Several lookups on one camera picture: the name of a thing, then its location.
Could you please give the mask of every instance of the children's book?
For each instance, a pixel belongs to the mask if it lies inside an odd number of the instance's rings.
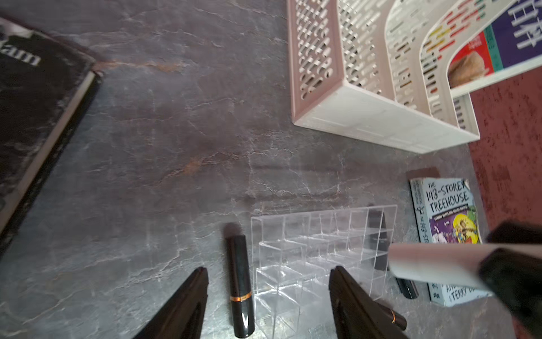
[[[421,242],[481,244],[476,207],[467,180],[416,178],[410,180],[410,190]],[[490,295],[469,287],[428,285],[431,301],[444,306]]]

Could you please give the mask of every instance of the clear acrylic display stand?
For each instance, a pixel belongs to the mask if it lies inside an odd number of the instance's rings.
[[[380,298],[396,212],[393,205],[252,217],[255,318],[267,338],[333,323],[328,281],[337,265]]]

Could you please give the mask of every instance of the red textured wall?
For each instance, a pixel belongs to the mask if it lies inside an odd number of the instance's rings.
[[[481,140],[470,152],[490,229],[542,225],[542,67],[471,94]]]

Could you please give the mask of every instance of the book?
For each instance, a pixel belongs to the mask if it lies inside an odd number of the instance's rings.
[[[94,97],[101,76],[93,64],[92,57],[0,15],[0,250]]]
[[[452,59],[452,97],[542,65],[541,1],[518,0]]]
[[[414,178],[410,190],[420,242],[481,244],[474,198],[461,178]],[[454,306],[490,295],[463,286],[429,283],[431,301]]]

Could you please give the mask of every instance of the marble pattern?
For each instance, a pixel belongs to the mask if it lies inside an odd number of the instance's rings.
[[[210,278],[202,336],[233,337],[226,222],[249,234],[251,215],[397,204],[394,241],[417,241],[405,173],[436,166],[475,183],[467,146],[418,156],[294,126],[284,1],[0,10],[87,48],[106,74],[0,260],[0,337],[131,338],[197,266]],[[390,280],[385,296],[410,338],[513,338],[496,299],[445,309],[418,288],[407,300]]]

